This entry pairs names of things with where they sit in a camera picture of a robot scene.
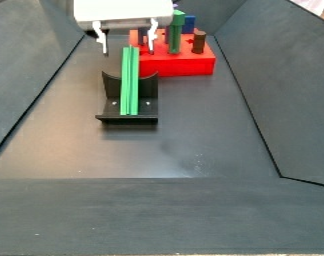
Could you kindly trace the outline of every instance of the green bar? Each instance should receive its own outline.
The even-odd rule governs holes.
[[[123,48],[120,115],[138,115],[138,48]]]
[[[180,32],[182,26],[184,25],[184,17],[186,14],[174,10],[172,22],[168,27],[168,53],[178,54],[179,53],[179,45],[180,45]]]

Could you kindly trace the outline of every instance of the red block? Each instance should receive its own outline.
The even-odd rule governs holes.
[[[148,54],[147,44],[138,45],[138,32],[130,31],[130,44],[139,47],[139,76],[150,76],[158,71],[158,76],[194,76],[211,75],[214,71],[215,56],[206,43],[203,53],[191,52],[192,34],[180,35],[180,53],[168,54],[164,44],[164,30],[158,29],[158,38],[154,41],[154,55]]]

